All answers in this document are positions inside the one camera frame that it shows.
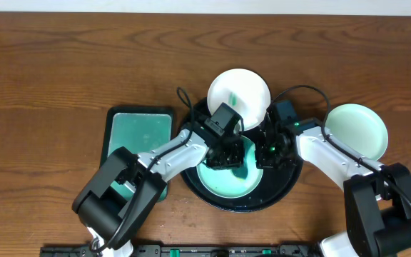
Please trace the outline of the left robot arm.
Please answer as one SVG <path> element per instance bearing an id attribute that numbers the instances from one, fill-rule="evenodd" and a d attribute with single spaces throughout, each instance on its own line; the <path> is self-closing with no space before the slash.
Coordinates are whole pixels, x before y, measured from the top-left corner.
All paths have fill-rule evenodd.
<path id="1" fill-rule="evenodd" d="M 131 153 L 125 147 L 113 151 L 72 203 L 93 236 L 90 251 L 104 256 L 131 255 L 131 239 L 167 183 L 240 141 L 242 132 L 242 123 L 191 121 L 174 139 L 148 152 Z"/>

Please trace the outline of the green sponge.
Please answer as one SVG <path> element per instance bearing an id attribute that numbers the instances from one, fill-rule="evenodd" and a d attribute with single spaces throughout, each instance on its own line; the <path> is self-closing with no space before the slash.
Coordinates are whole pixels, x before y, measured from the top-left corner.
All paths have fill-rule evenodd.
<path id="1" fill-rule="evenodd" d="M 255 144 L 246 137 L 243 137 L 245 155 L 243 164 L 231 170 L 232 174 L 239 179 L 246 180 L 249 176 L 258 173 L 255 160 Z"/>

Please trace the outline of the white plate top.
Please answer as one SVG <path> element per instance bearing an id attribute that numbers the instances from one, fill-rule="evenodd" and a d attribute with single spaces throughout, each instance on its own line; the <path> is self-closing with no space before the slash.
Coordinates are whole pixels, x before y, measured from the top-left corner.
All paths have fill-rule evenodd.
<path id="1" fill-rule="evenodd" d="M 207 106 L 211 114 L 226 103 L 243 118 L 244 130 L 260 125 L 271 96 L 266 82 L 247 69 L 230 69 L 217 76 L 209 87 Z"/>

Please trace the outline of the pale green plate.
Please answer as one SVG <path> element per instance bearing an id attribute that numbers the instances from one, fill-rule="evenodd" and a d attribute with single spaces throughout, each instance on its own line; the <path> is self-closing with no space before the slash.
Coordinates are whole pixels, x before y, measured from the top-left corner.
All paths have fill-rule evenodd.
<path id="1" fill-rule="evenodd" d="M 383 120 L 366 106 L 337 106 L 328 114 L 325 126 L 340 141 L 374 161 L 378 161 L 387 150 L 387 127 Z"/>
<path id="2" fill-rule="evenodd" d="M 222 198 L 240 198 L 253 191 L 263 177 L 263 169 L 246 180 L 236 178 L 232 168 L 214 170 L 204 163 L 196 167 L 199 180 L 212 194 Z"/>

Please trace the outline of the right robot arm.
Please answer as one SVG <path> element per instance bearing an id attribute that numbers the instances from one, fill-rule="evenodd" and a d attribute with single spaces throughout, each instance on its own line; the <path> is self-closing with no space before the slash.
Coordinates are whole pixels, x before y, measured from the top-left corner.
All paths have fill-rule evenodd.
<path id="1" fill-rule="evenodd" d="M 307 161 L 341 187 L 346 230 L 319 242 L 320 256 L 396 256 L 411 248 L 411 173 L 401 163 L 368 159 L 316 119 L 266 122 L 256 158 L 270 168 Z"/>

